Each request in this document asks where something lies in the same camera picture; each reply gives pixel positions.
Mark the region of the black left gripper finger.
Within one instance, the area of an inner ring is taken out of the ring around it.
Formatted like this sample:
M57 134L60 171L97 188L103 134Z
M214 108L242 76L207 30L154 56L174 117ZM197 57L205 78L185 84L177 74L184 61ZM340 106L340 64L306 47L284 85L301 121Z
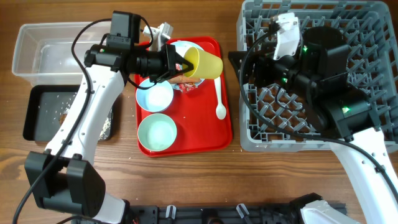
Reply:
M164 81L170 80L173 77L183 75L183 70L167 70L161 75L157 75L154 78L154 83L162 83Z
M175 54L175 62L181 65L182 70L193 70L193 64L178 53Z

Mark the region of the yellow plastic cup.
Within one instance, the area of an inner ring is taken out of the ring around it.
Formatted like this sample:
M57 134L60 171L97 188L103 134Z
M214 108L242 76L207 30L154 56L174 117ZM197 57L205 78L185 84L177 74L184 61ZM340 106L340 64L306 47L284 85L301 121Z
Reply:
M184 59L193 65L193 69L184 73L188 78L216 79L223 72L222 59L201 49L190 47Z

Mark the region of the light blue bowl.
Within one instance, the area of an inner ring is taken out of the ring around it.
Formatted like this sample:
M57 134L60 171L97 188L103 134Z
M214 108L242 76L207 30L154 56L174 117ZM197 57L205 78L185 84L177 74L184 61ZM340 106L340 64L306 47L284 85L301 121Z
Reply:
M136 102L145 111L158 113L166 110L174 98L174 89L168 81L154 84L149 79L140 83L136 90Z

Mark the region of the green bowl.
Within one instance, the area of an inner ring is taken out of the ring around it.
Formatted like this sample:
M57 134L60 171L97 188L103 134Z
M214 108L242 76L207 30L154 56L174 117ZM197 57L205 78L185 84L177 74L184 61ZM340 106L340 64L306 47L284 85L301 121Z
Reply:
M145 149L151 152L164 151L175 142L177 126L173 119L165 114L151 114L141 121L137 137Z

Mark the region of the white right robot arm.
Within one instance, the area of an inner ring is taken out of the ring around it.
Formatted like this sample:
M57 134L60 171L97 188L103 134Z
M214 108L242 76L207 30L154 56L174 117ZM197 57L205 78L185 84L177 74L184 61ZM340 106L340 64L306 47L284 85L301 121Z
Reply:
M376 109L348 82L348 44L339 30L306 30L299 54L271 58L251 47L228 54L240 85L277 84L303 99L313 139L327 141L343 165L368 223L397 222L397 175Z

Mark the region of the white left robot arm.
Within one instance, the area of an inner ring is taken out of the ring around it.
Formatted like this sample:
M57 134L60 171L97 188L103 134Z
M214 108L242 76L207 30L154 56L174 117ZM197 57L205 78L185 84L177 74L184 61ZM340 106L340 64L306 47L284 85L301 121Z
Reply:
M94 223L130 223L127 200L106 192L106 185L93 167L95 150L105 119L130 75L148 78L153 85L194 69L173 45L152 51L139 42L144 18L114 11L111 28L101 42L86 51L78 66L83 78L67 117L41 153L30 152L25 172L39 208L68 213L71 219Z

